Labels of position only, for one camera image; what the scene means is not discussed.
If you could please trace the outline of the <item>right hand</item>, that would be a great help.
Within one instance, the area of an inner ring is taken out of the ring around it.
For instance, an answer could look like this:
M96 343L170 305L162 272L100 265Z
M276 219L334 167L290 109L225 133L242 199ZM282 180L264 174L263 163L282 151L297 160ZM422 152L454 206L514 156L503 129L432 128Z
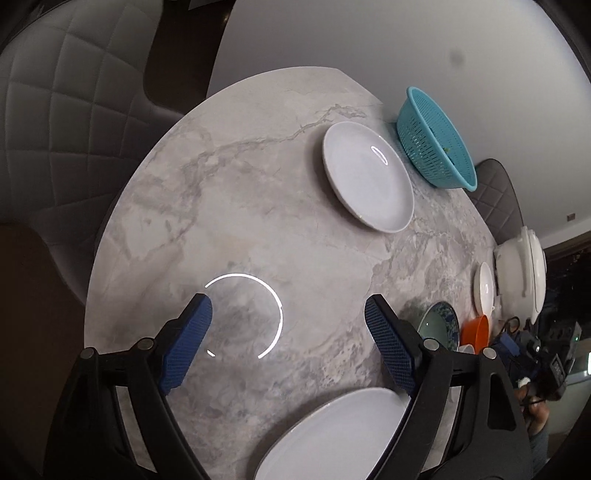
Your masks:
M520 404L528 435L538 435L546 426L550 415L546 401L531 395L529 384L516 389L514 393Z

